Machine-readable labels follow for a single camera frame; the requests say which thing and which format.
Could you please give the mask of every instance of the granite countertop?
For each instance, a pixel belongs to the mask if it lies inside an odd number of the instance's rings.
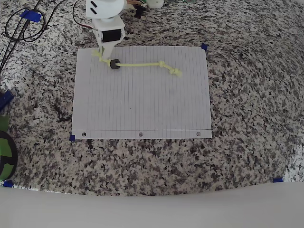
[[[9,41],[3,37],[8,17],[36,1],[0,3],[1,53]],[[42,0],[39,9],[48,18],[58,2]],[[78,18],[85,16],[81,2]],[[2,114],[11,118],[9,134],[19,150],[16,188],[166,195],[280,176],[304,181],[304,5],[166,2],[142,20],[125,10],[121,46],[208,44],[213,137],[70,142],[77,49],[97,47],[92,31],[73,21],[73,3],[58,8],[39,40],[20,42],[0,76],[1,90],[15,96]]]

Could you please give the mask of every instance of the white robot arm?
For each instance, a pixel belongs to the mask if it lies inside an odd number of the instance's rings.
[[[146,0],[149,8],[161,8],[163,0]],[[119,13],[126,6],[126,0],[86,0],[86,16],[92,19],[99,52],[108,59],[114,46],[124,36],[124,22]]]

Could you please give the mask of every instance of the blue painter's tape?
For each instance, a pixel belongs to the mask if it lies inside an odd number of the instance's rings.
[[[12,188],[13,187],[13,181],[12,180],[6,180],[4,183],[3,183],[3,186],[4,187],[7,187],[7,188]]]
[[[13,94],[8,90],[5,92],[5,94],[0,97],[0,111],[12,100],[14,99]]]
[[[75,142],[75,135],[70,134],[70,141]]]
[[[25,10],[21,15],[20,17],[24,18],[24,19],[28,19],[28,20],[31,20],[33,22],[39,22],[40,19],[41,19],[41,14],[39,13],[36,13],[34,11],[28,11],[28,10]]]
[[[205,51],[207,51],[207,48],[208,48],[207,44],[204,44],[204,43],[201,44],[201,49],[204,49]]]
[[[279,178],[274,178],[273,183],[278,183],[278,182],[284,182],[283,177],[279,177]]]

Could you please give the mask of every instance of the notebook paper sheet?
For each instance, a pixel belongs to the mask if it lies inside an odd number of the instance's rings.
[[[165,61],[159,66],[112,70],[93,48],[79,49],[73,101],[76,139],[211,138],[208,71],[200,47],[115,47],[122,63]]]

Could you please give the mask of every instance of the white wall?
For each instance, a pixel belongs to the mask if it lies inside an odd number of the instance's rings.
[[[303,227],[304,183],[163,197],[81,196],[0,187],[4,228]]]

